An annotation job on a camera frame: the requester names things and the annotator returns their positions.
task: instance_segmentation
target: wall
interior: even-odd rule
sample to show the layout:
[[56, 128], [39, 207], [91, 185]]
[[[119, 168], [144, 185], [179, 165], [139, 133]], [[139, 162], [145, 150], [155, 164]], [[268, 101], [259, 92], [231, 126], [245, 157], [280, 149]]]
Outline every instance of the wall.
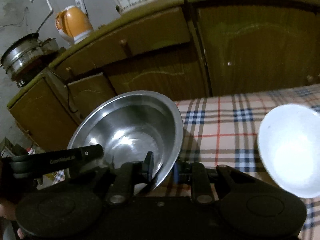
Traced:
[[[40, 30], [40, 39], [56, 38], [60, 47], [68, 47], [54, 27], [55, 14], [74, 0], [50, 0], [54, 14]], [[92, 26], [97, 29], [102, 24], [108, 24], [119, 17], [113, 0], [84, 0]], [[0, 55], [21, 37], [35, 32], [49, 13], [45, 0], [0, 0]], [[0, 69], [0, 140], [7, 136], [12, 143], [20, 143], [24, 147], [31, 145], [23, 133], [17, 128], [13, 117], [6, 109], [9, 100], [18, 92], [14, 82], [8, 78], [3, 68]]]

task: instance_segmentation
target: black robotic device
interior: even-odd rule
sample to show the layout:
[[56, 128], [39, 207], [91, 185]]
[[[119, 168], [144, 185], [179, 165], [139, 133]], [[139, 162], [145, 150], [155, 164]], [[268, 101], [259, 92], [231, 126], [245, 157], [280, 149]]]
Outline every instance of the black robotic device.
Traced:
[[[102, 156], [102, 147], [94, 145], [3, 162], [5, 175], [21, 180]], [[152, 182], [152, 170], [148, 152], [143, 162], [118, 170], [96, 167], [31, 192], [18, 204], [18, 225], [31, 239], [293, 240], [306, 219], [298, 197], [226, 165], [213, 170], [177, 161], [174, 179], [191, 186], [191, 197], [134, 196], [134, 185]]]

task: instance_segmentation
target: orange appliance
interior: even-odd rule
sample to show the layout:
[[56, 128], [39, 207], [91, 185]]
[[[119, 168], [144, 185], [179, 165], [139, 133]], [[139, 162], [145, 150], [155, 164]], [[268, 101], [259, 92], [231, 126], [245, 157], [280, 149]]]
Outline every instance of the orange appliance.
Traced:
[[76, 44], [93, 31], [88, 17], [76, 6], [68, 6], [57, 14], [55, 25], [62, 38]]

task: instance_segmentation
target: metal bowl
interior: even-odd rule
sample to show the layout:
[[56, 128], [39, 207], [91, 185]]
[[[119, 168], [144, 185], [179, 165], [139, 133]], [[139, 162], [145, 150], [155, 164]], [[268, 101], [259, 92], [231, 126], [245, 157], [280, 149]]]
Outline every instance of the metal bowl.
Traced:
[[103, 162], [115, 169], [126, 162], [143, 161], [152, 151], [155, 188], [170, 172], [182, 139], [183, 123], [175, 103], [157, 92], [134, 91], [110, 99], [89, 114], [68, 149], [100, 144]]

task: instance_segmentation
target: checkered tablecloth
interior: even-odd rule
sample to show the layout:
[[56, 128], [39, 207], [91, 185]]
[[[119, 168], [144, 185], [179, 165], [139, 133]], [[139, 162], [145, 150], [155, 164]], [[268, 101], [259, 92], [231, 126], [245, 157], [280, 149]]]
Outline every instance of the checkered tablecloth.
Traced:
[[[274, 184], [261, 163], [257, 133], [264, 116], [276, 106], [287, 103], [303, 104], [320, 111], [320, 85], [176, 102], [184, 124], [180, 160], [198, 161], [207, 168], [226, 164]], [[55, 182], [62, 179], [64, 175], [60, 172]], [[174, 184], [170, 174], [148, 195], [190, 195], [190, 186]], [[320, 239], [320, 197], [303, 201], [307, 220], [299, 237]]]

